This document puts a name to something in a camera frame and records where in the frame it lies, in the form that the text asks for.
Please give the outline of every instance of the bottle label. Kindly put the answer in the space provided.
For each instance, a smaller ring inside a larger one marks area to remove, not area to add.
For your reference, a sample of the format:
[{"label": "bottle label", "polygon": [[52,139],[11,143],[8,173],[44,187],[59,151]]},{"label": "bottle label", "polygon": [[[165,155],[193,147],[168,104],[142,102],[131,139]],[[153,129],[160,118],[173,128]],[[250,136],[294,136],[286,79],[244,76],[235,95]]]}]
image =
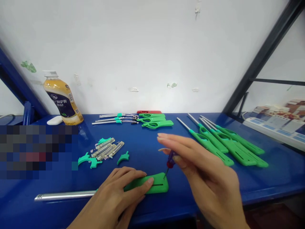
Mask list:
[{"label": "bottle label", "polygon": [[75,110],[71,105],[71,100],[74,102],[73,98],[70,99],[63,95],[48,91],[47,93],[50,96],[50,98],[53,100],[53,102],[56,104],[61,116],[65,118],[71,118],[76,115],[76,112],[78,112],[78,110],[75,112]]}]

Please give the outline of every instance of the pixelated area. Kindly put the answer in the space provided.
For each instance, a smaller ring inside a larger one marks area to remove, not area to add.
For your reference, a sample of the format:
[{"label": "pixelated area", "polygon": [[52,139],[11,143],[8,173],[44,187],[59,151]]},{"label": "pixelated area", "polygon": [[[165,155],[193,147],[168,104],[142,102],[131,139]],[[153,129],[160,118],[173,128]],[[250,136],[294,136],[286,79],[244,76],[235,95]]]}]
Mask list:
[{"label": "pixelated area", "polygon": [[77,170],[78,126],[0,126],[0,179]]}]

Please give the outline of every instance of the beverage bottle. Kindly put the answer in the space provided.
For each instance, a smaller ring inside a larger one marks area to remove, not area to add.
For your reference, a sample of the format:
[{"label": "beverage bottle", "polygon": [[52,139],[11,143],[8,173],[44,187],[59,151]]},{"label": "beverage bottle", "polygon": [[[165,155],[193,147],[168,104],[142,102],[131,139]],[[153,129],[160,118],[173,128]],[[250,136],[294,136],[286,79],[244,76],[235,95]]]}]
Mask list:
[{"label": "beverage bottle", "polygon": [[47,78],[44,89],[57,106],[59,113],[66,125],[78,125],[84,121],[79,112],[70,87],[58,78],[56,71],[43,71]]}]

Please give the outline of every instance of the finger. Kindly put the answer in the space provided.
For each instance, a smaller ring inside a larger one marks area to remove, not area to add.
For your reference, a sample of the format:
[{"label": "finger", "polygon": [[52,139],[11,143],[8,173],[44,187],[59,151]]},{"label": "finger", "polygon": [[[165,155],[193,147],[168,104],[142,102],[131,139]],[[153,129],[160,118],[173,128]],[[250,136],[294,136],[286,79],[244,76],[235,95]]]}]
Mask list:
[{"label": "finger", "polygon": [[158,142],[174,150],[178,155],[186,158],[198,168],[206,172],[213,174],[215,173],[215,167],[219,167],[219,165],[217,165],[219,158],[208,151],[205,152],[206,149],[203,147],[200,147],[199,150],[193,150],[180,142],[175,142],[165,138],[158,138]]},{"label": "finger", "polygon": [[201,178],[197,168],[193,164],[187,162],[180,156],[173,156],[173,160],[186,176],[196,201],[199,201],[198,198],[200,198],[200,201],[207,201],[215,197],[215,194]]},{"label": "finger", "polygon": [[124,188],[126,185],[128,185],[130,182],[132,182],[135,179],[142,178],[147,176],[146,172],[143,172],[141,170],[130,170],[128,173],[120,177],[116,183],[119,185],[120,188]]},{"label": "finger", "polygon": [[120,168],[115,168],[109,176],[106,178],[106,180],[99,186],[98,190],[101,191],[104,186],[106,186],[109,182],[111,182],[111,178],[120,170]]},{"label": "finger", "polygon": [[136,169],[134,168],[130,168],[130,167],[122,167],[118,170],[118,172],[113,176],[113,179],[114,180],[117,180],[119,179],[120,177],[124,176],[125,174],[127,174],[128,172],[130,171],[135,171]]},{"label": "finger", "polygon": [[115,169],[109,174],[109,176],[107,177],[107,179],[108,179],[108,178],[112,178],[119,170],[120,170],[120,168],[115,168]]},{"label": "finger", "polygon": [[134,189],[131,189],[127,192],[124,192],[124,202],[122,203],[123,207],[128,207],[133,202],[135,202],[137,199],[139,199],[141,196],[145,195],[145,193],[150,190],[150,188],[153,185],[153,178],[149,178],[144,184],[142,184],[139,187],[136,187]]},{"label": "finger", "polygon": [[135,203],[133,203],[132,205],[130,205],[128,208],[126,208],[126,210],[124,211],[124,213],[122,214],[122,217],[116,227],[116,229],[127,229],[130,219],[134,213],[134,211],[136,210],[137,205],[145,198],[145,196],[142,196],[139,200],[137,200]]},{"label": "finger", "polygon": [[169,155],[170,154],[170,152],[171,152],[171,149],[168,149],[168,148],[162,148],[162,149],[158,149],[158,151],[159,152],[163,152],[163,153],[165,153],[166,155]]},{"label": "finger", "polygon": [[185,145],[188,148],[196,147],[196,144],[194,144],[194,143],[197,143],[194,139],[187,138],[187,137],[182,137],[182,136],[179,136],[179,135],[158,133],[158,137],[159,138],[164,138],[164,139],[169,139],[169,140],[172,140],[172,141],[175,141],[175,142],[179,142],[179,143]]}]

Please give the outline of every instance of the white wall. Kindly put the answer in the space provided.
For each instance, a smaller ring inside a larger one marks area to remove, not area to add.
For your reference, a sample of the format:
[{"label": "white wall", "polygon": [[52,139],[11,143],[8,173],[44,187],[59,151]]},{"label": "white wall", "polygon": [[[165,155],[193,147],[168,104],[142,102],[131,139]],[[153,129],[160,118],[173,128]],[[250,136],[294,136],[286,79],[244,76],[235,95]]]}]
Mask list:
[{"label": "white wall", "polygon": [[84,114],[220,112],[287,2],[202,0],[195,20],[196,0],[2,0],[0,45],[28,82],[56,70]]},{"label": "white wall", "polygon": [[[257,78],[305,81],[305,11],[296,19]],[[305,99],[304,86],[254,82],[243,111],[256,106],[284,106],[291,99]]]},{"label": "white wall", "polygon": [[0,80],[0,116],[2,115],[23,115],[24,106]]}]

